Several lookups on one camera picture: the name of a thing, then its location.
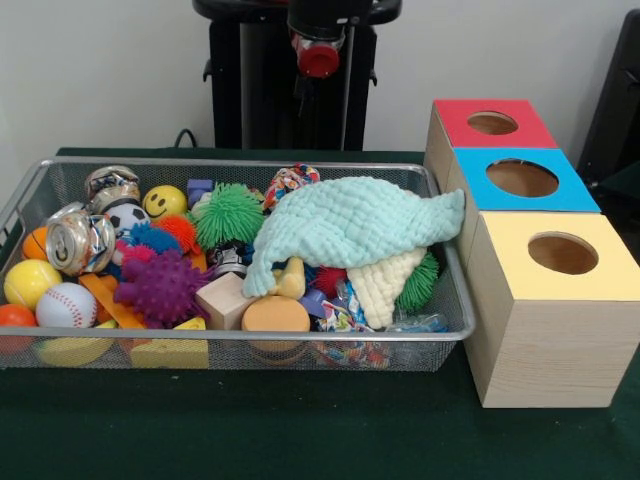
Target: crushed aluminum can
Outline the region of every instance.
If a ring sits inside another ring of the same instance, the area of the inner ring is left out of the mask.
[[[57,221],[60,217],[64,217],[68,213],[74,213],[74,212],[88,212],[87,206],[82,202],[70,203],[69,205],[61,208],[56,213],[51,215],[47,220],[47,226]]]
[[[104,215],[86,211],[67,213],[50,222],[47,230],[47,258],[67,275],[102,271],[113,256],[116,234]]]
[[[123,203],[140,204],[140,179],[130,168],[112,165],[99,168],[84,182],[89,197],[90,211],[102,214]]]

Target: metal basket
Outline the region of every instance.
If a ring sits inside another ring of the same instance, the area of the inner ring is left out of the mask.
[[[275,172],[287,166],[287,163],[267,161],[176,159],[55,157],[42,161],[30,169],[0,214],[3,278],[8,269],[21,260],[20,245],[25,235],[62,206],[84,200],[86,176],[99,167],[113,164],[132,168],[141,179],[143,194],[156,185],[185,187],[190,178],[240,182],[264,191]],[[371,176],[422,197],[438,192],[431,174],[416,165],[322,163],[317,168],[323,179]],[[136,361],[136,366],[433,372],[440,368],[455,343],[471,334],[475,319],[453,244],[436,245],[432,251],[440,262],[441,275],[424,312],[444,314],[448,319],[448,333],[2,328],[0,368],[132,368],[132,347],[146,344],[148,351]]]

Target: purple spiky ball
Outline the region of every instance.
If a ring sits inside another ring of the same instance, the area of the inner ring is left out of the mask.
[[[191,260],[175,250],[148,263],[132,259],[122,269],[126,281],[116,288],[114,301],[133,305],[135,312],[144,314],[147,328],[173,328],[195,315],[206,316],[195,294],[209,283],[212,273],[192,267]]]

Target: green table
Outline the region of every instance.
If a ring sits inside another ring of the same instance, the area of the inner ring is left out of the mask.
[[[421,154],[61,155],[421,162]],[[640,356],[600,410],[484,410],[436,374],[5,370],[2,478],[640,478]]]

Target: white wall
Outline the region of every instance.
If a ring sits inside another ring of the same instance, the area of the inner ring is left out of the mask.
[[[626,13],[637,0],[406,0],[378,28],[366,148],[422,150],[433,98],[532,101],[577,162]]]
[[[434,97],[530,98],[577,160],[633,0],[405,0],[378,29],[367,149],[422,150]],[[60,146],[212,144],[189,0],[0,0],[0,204]]]

